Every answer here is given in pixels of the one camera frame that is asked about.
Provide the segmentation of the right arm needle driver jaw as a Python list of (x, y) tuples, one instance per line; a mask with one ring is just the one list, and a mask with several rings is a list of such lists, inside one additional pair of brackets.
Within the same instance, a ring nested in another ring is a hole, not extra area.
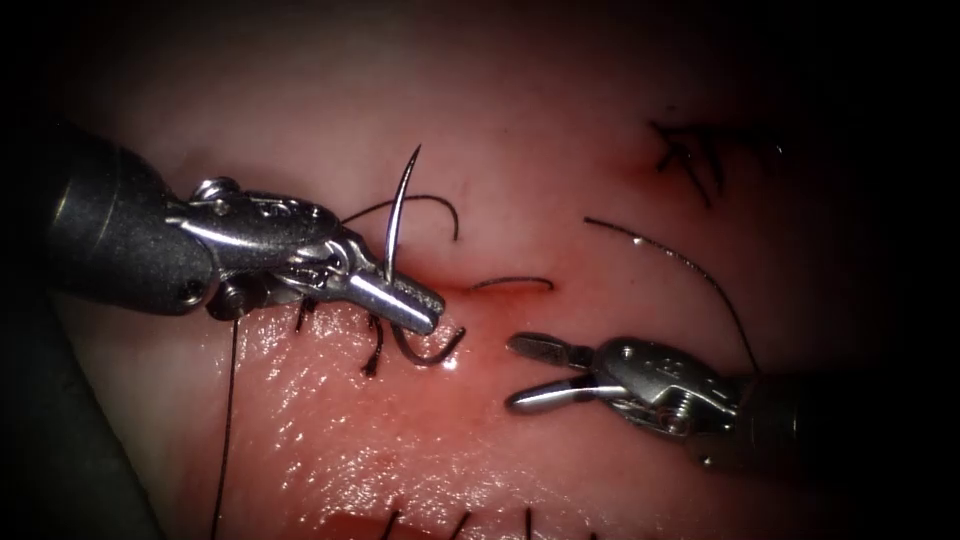
[(517, 391), (504, 400), (504, 406), (513, 414), (538, 415), (576, 403), (629, 397), (630, 392), (619, 384), (570, 378)]
[(525, 358), (577, 370), (590, 370), (596, 353), (592, 347), (539, 332), (517, 332), (506, 340), (506, 348)]

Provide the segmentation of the left arm needle driver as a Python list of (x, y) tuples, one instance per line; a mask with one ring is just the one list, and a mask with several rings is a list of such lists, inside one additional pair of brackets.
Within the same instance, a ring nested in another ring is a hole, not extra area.
[(187, 200), (168, 203), (165, 220), (211, 254), (215, 289), (206, 309), (221, 321), (319, 301), (328, 284), (357, 267), (348, 244), (353, 235), (332, 211), (301, 198), (244, 190), (225, 176), (208, 178)]

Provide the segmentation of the right arm needle driver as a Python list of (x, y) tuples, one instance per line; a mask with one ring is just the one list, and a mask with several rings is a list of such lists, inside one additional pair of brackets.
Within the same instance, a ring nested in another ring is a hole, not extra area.
[(669, 439), (733, 430), (740, 390), (672, 346), (620, 336), (596, 353), (600, 373), (626, 389), (605, 404), (631, 424)]

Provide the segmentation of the left arm needle driver jaw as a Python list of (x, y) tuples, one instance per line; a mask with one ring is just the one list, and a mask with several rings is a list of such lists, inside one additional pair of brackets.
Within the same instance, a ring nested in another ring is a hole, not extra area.
[(378, 316), (441, 316), (444, 298), (410, 276), (395, 271), (388, 279), (385, 263), (374, 260), (371, 266), (371, 312)]
[(357, 271), (346, 281), (344, 298), (417, 335), (429, 335), (441, 317), (441, 296), (399, 274), (388, 282), (376, 272)]

